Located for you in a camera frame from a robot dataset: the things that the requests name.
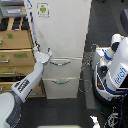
white refrigerator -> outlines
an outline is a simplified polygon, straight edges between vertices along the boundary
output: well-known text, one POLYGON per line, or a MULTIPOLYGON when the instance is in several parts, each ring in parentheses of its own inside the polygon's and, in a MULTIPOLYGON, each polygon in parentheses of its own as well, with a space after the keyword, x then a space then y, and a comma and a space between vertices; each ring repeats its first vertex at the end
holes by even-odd
POLYGON ((47 99, 77 98, 91 0, 24 0, 24 4, 32 36, 36 35, 33 41, 41 52, 50 48, 53 53, 42 76, 47 99))

drawer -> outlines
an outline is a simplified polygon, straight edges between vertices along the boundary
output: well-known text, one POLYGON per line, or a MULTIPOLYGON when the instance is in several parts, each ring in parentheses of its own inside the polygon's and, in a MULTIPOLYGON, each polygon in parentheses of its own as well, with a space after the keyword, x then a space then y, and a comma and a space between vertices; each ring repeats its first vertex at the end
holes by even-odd
POLYGON ((27 30, 0 31, 0 49, 31 48, 31 39, 27 30))
POLYGON ((0 66, 0 77, 12 77, 23 74, 24 76, 33 72, 34 66, 21 66, 21 67, 2 67, 0 66))
POLYGON ((47 99, 77 98, 79 79, 43 79, 47 99))
MULTIPOLYGON (((4 92, 11 92, 11 86, 15 82, 0 82, 0 93, 4 92)), ((43 96, 45 97, 45 92, 42 83, 40 82, 31 92, 29 97, 38 97, 38 96, 43 96)))
POLYGON ((34 65, 31 49, 0 50, 0 66, 26 66, 34 65))
POLYGON ((44 67, 43 78, 79 77, 82 58, 51 59, 44 67))

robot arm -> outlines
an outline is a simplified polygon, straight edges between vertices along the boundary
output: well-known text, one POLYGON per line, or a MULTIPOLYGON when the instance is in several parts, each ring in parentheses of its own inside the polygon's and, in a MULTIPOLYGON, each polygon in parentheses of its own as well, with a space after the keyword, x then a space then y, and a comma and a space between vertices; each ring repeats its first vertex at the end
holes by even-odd
POLYGON ((112 36, 111 47, 109 47, 106 51, 103 51, 104 56, 100 59, 101 70, 109 69, 109 66, 111 65, 112 58, 118 48, 118 45, 123 39, 124 37, 120 34, 114 34, 112 36))
POLYGON ((31 91, 41 80, 44 65, 52 55, 50 49, 47 54, 39 52, 37 47, 34 48, 34 51, 37 61, 34 71, 21 81, 14 83, 12 85, 12 93, 0 94, 0 128, 11 128, 18 123, 21 104, 27 100, 31 91))
POLYGON ((34 66, 34 71, 27 75, 23 80, 12 85, 12 91, 19 96, 23 103, 27 100, 27 97, 31 91, 41 80, 44 70, 43 66, 47 64, 50 57, 52 56, 50 49, 48 50, 48 53, 45 54, 39 52, 37 46, 34 47, 34 54, 37 61, 34 66))
POLYGON ((23 103, 27 100, 28 95, 41 80, 42 74, 43 64, 37 62, 32 73, 27 75, 23 80, 12 85, 12 91, 20 97, 23 103))

logo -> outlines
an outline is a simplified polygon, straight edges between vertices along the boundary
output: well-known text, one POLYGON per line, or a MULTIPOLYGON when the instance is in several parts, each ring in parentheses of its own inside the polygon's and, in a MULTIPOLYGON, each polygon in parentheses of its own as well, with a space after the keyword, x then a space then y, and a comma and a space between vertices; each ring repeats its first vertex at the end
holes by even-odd
POLYGON ((122 80, 124 79, 126 72, 127 72, 126 69, 120 68, 120 71, 119 71, 119 73, 117 74, 117 77, 114 78, 115 82, 116 82, 118 85, 120 85, 120 83, 121 83, 122 80))

drawer handle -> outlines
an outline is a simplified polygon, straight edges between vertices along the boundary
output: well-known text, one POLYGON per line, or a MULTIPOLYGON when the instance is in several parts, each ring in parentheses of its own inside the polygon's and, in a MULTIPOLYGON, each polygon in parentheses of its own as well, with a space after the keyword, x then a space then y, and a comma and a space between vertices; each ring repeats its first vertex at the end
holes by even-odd
POLYGON ((3 91, 3 88, 4 88, 4 86, 1 87, 1 89, 0 89, 1 92, 11 92, 12 91, 12 90, 3 91))
POLYGON ((54 80, 54 81, 52 81, 52 82, 54 82, 54 83, 56 83, 56 84, 66 84, 66 83, 69 82, 69 80, 66 80, 66 81, 57 81, 57 80, 54 80))
POLYGON ((6 73, 0 73, 0 75, 15 75, 16 71, 14 72, 6 72, 6 73))
POLYGON ((9 59, 7 59, 6 61, 0 61, 0 64, 1 63, 8 63, 9 62, 9 59))
POLYGON ((50 61, 50 63, 51 63, 51 64, 54 64, 54 65, 57 65, 57 66, 63 66, 63 65, 66 65, 66 64, 71 63, 71 61, 66 61, 66 62, 64 62, 64 63, 62 63, 62 64, 59 64, 59 63, 57 63, 57 62, 55 62, 55 61, 50 61))

